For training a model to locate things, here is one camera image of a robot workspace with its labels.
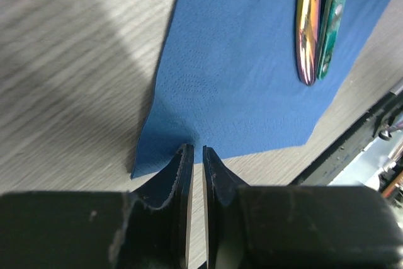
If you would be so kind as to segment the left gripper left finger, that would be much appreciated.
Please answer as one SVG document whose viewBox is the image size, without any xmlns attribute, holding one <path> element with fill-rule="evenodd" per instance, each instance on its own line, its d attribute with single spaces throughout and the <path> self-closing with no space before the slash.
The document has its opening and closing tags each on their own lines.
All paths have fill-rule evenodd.
<svg viewBox="0 0 403 269">
<path fill-rule="evenodd" d="M 127 224 L 128 268 L 187 268 L 194 148 L 183 144 L 160 172 L 133 192 Z"/>
</svg>

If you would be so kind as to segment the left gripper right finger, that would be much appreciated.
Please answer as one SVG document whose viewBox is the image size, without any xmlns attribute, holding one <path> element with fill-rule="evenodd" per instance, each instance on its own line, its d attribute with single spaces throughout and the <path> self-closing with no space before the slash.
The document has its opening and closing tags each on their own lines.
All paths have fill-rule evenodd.
<svg viewBox="0 0 403 269">
<path fill-rule="evenodd" d="M 227 168 L 215 150 L 203 147 L 206 268 L 239 268 L 244 254 L 237 189 L 248 184 Z"/>
</svg>

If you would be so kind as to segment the blue paper napkin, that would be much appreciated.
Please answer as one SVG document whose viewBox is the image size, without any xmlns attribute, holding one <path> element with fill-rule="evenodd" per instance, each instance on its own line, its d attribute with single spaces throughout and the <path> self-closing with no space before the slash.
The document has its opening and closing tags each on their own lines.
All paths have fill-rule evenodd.
<svg viewBox="0 0 403 269">
<path fill-rule="evenodd" d="M 304 145 L 390 0 L 347 0 L 329 74 L 298 78 L 297 0 L 176 0 L 132 178 L 183 144 L 222 158 Z"/>
</svg>

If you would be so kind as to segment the iridescent rainbow knife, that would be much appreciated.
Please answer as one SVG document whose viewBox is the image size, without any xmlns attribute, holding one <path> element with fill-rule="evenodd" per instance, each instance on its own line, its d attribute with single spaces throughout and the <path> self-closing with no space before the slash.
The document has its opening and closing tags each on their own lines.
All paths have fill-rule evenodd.
<svg viewBox="0 0 403 269">
<path fill-rule="evenodd" d="M 295 50 L 300 81 L 307 86 L 315 83 L 315 63 L 319 41 L 321 0 L 297 0 L 295 16 Z"/>
</svg>

